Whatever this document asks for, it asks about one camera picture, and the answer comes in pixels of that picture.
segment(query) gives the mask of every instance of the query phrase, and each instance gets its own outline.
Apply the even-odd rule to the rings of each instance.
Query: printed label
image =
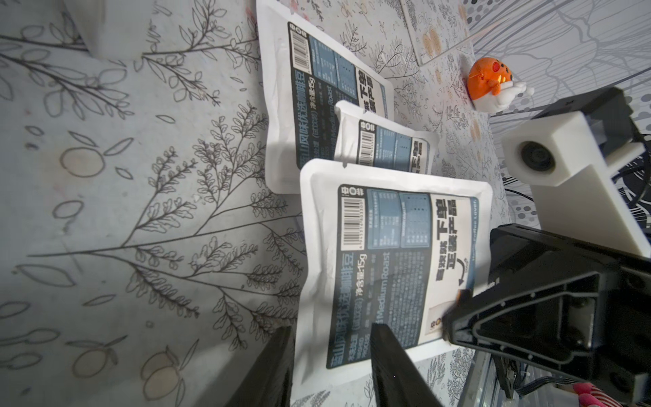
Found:
[[[359,121],[358,164],[425,174],[429,153],[430,144],[423,139]]]
[[[441,317],[474,284],[478,206],[474,197],[339,187],[328,369],[368,359],[375,322],[403,348],[441,337]]]
[[[296,127],[296,165],[332,160],[339,120],[335,104],[357,104],[387,117],[384,86],[313,36],[288,23]]]

